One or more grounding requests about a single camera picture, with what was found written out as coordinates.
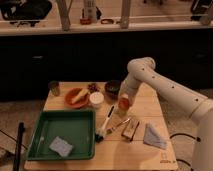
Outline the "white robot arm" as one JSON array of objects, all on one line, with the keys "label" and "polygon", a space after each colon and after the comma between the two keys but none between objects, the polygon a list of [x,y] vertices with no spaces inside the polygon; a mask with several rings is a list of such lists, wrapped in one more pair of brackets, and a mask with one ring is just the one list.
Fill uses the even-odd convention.
[{"label": "white robot arm", "polygon": [[128,74],[119,95],[126,94],[133,104],[139,87],[146,83],[168,102],[184,110],[198,126],[191,171],[213,171],[213,99],[158,74],[155,67],[151,57],[129,61]]}]

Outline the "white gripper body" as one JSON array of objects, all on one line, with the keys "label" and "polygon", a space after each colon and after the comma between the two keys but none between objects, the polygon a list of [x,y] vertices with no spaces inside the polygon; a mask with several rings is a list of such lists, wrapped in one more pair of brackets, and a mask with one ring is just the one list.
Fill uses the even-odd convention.
[{"label": "white gripper body", "polygon": [[140,87],[140,82],[134,79],[125,79],[121,83],[119,96],[126,96],[129,100],[130,105],[133,105],[135,102],[135,97],[138,93]]}]

